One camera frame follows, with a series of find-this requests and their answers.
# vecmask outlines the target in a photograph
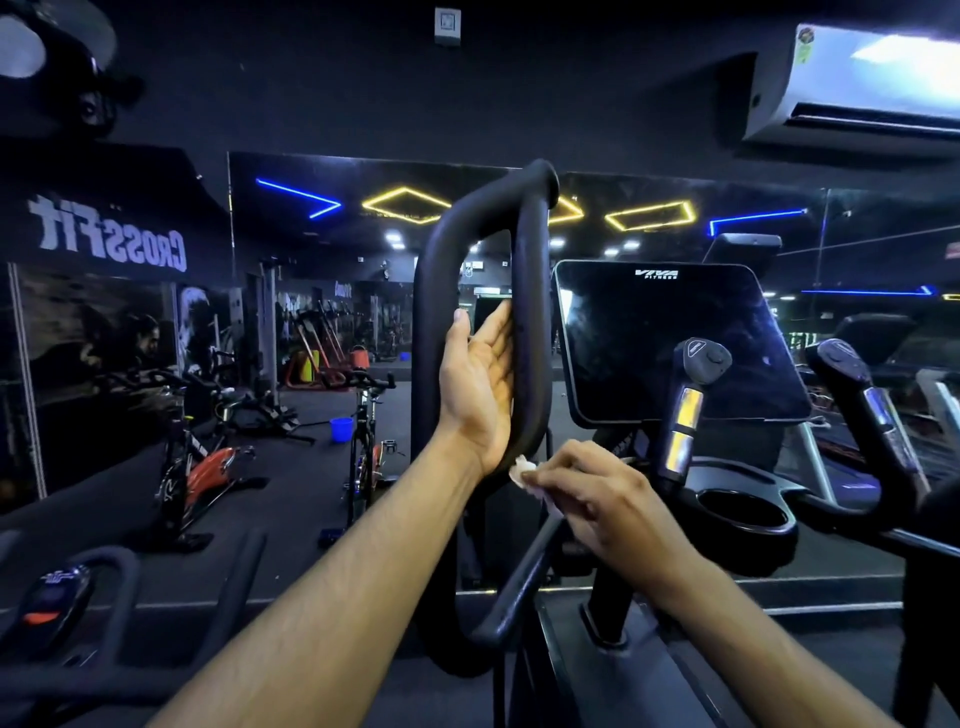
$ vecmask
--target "control handle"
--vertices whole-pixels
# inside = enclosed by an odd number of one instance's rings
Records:
[[[683,487],[704,393],[732,363],[730,352],[709,339],[687,339],[673,350],[660,432],[651,438],[648,453],[649,479],[662,497],[671,498]],[[598,645],[612,649],[623,644],[623,625],[633,599],[633,588],[621,576],[603,564],[597,567],[584,622]]]
[[[794,514],[811,528],[886,531],[905,525],[917,505],[920,464],[884,391],[870,368],[847,342],[827,339],[807,347],[806,362],[830,396],[880,484],[880,498],[868,509],[845,508],[809,491],[785,494]]]

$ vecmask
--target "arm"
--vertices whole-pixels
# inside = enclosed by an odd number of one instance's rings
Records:
[[[800,646],[693,547],[641,474],[595,443],[566,443],[524,479],[577,538],[677,620],[757,725],[897,725]]]
[[[897,725],[807,652],[715,564],[701,558],[690,572],[691,588],[668,600],[664,611],[680,623],[757,725]]]
[[[506,448],[509,313],[498,309],[469,344],[468,317],[457,317],[441,372],[441,421],[427,447],[152,728],[360,724],[473,488]]]

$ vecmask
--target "air conditioner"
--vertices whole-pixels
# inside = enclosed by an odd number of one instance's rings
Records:
[[[756,58],[757,142],[960,157],[960,43],[803,23]]]

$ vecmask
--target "blue neon light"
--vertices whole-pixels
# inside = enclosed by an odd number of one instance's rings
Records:
[[[740,220],[762,220],[767,217],[793,217],[795,215],[806,215],[806,208],[804,209],[785,209],[780,212],[760,212],[756,215],[741,215],[740,217],[720,217],[715,220],[710,220],[709,230],[710,237],[713,237],[717,233],[717,226],[721,223],[735,223]]]
[[[273,189],[278,189],[281,192],[289,192],[291,195],[298,195],[299,197],[308,197],[311,200],[319,200],[322,203],[326,203],[327,207],[319,209],[316,212],[310,214],[311,220],[316,220],[321,215],[326,215],[328,212],[333,212],[333,210],[343,207],[342,203],[338,203],[336,200],[328,200],[326,197],[321,197],[320,195],[313,195],[309,192],[303,192],[299,189],[294,189],[293,187],[284,187],[282,184],[277,184],[276,182],[267,182],[266,180],[261,180],[257,178],[257,184],[262,184],[265,187],[272,187]]]
[[[932,285],[922,285],[916,291],[801,291],[801,293],[830,293],[842,296],[934,296],[937,291]]]

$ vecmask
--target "forearm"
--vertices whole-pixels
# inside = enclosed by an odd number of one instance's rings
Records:
[[[151,726],[359,725],[479,478],[473,456],[435,437]]]
[[[719,567],[704,560],[690,591],[665,605],[763,728],[897,724],[806,651]]]

